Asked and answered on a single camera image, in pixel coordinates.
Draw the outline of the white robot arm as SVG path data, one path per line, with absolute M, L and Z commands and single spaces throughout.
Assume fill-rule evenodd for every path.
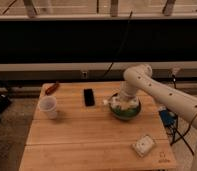
M 148 64 L 129 67 L 123 73 L 120 95 L 128 99 L 141 89 L 197 129 L 197 97 L 157 82 L 151 76 L 152 68 Z M 197 171 L 197 145 L 191 171 Z

